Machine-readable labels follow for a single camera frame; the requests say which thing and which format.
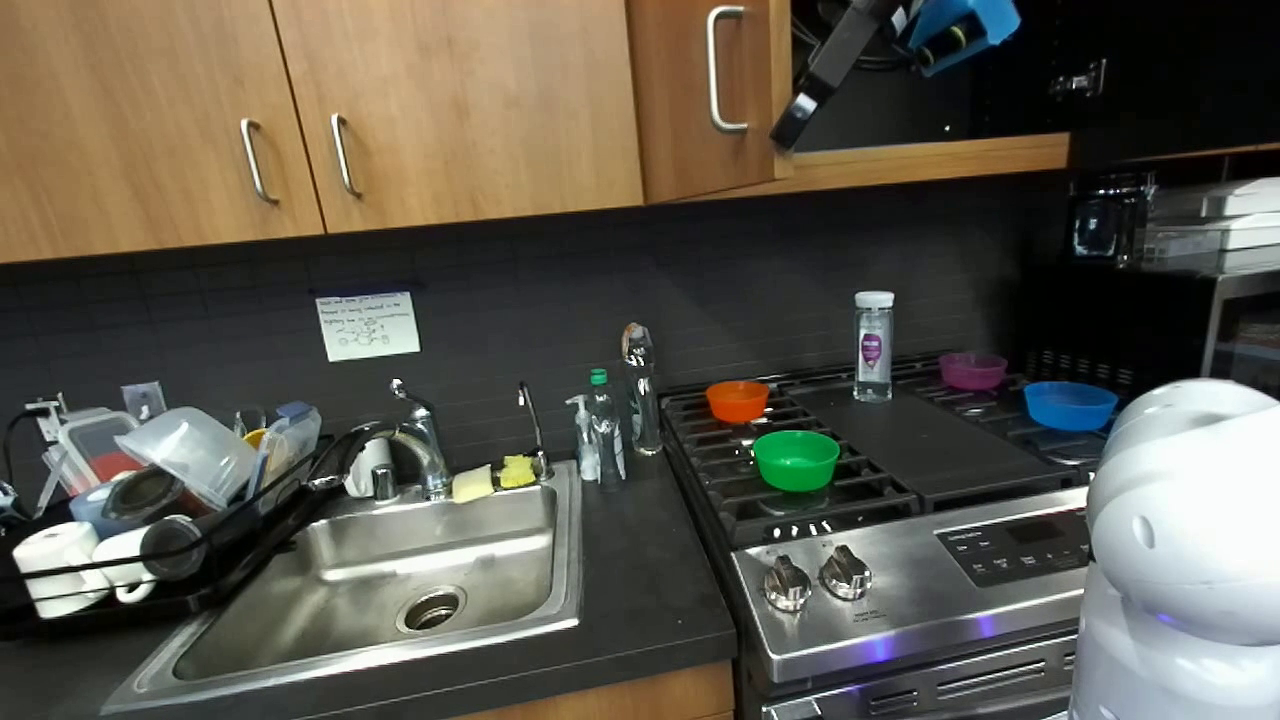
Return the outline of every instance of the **blue bowl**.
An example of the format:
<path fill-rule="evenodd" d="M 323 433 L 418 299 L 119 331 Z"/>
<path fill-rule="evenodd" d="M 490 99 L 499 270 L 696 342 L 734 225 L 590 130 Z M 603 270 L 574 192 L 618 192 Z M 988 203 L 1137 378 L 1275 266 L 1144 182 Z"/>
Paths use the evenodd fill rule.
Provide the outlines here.
<path fill-rule="evenodd" d="M 1026 416 L 1050 433 L 1101 433 L 1111 426 L 1118 395 L 1101 385 L 1039 380 L 1025 385 Z"/>

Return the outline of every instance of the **wall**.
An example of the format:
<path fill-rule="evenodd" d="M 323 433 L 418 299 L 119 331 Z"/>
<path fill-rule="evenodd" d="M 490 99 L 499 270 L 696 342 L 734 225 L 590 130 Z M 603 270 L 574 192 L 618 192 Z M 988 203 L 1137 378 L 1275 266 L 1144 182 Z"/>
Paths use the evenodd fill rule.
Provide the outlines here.
<path fill-rule="evenodd" d="M 119 385 L 163 380 L 166 405 L 305 395 L 341 427 L 399 416 L 402 378 L 464 466 L 527 446 L 527 380 L 568 447 L 562 395 L 617 364 L 623 319 L 657 331 L 668 389 L 849 364 L 856 287 L 898 293 L 905 355 L 1004 348 L 1020 253 L 1056 222 L 1056 184 L 1008 182 L 0 270 L 0 410 L 119 410 Z M 411 287 L 422 353 L 323 364 L 310 297 L 384 287 Z"/>

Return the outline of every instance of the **sponge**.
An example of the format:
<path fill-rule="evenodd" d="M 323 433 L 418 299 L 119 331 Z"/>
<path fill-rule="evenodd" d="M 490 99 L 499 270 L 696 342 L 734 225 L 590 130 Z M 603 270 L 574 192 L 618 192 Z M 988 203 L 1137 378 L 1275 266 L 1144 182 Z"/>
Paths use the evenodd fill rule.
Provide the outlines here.
<path fill-rule="evenodd" d="M 490 470 L 469 470 L 451 475 L 451 506 L 471 506 L 481 498 L 490 498 Z"/>
<path fill-rule="evenodd" d="M 532 479 L 532 458 L 502 458 L 502 470 L 495 473 L 499 489 L 527 489 Z"/>

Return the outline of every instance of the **black countertop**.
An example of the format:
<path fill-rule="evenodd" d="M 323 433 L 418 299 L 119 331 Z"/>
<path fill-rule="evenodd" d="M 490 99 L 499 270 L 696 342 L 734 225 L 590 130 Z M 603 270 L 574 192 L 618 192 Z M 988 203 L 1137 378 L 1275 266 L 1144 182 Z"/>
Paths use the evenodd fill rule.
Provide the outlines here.
<path fill-rule="evenodd" d="M 96 718 L 177 625 L 0 646 L 0 718 Z M 585 485 L 578 627 L 135 718 L 451 718 L 733 660 L 734 627 L 675 475 Z"/>

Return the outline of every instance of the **gas stove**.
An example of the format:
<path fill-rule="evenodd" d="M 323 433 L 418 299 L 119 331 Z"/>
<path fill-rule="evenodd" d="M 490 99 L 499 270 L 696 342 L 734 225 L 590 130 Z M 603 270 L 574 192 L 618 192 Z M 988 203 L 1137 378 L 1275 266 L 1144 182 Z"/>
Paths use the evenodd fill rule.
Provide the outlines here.
<path fill-rule="evenodd" d="M 769 385 L 749 427 L 717 426 L 699 394 L 662 395 L 668 458 L 742 627 L 742 718 L 1058 699 L 1104 437 L 1035 427 L 1020 380 L 971 395 L 915 372 L 889 405 L 856 405 L 844 372 Z M 755 475 L 753 441 L 776 427 L 841 441 L 828 494 Z"/>

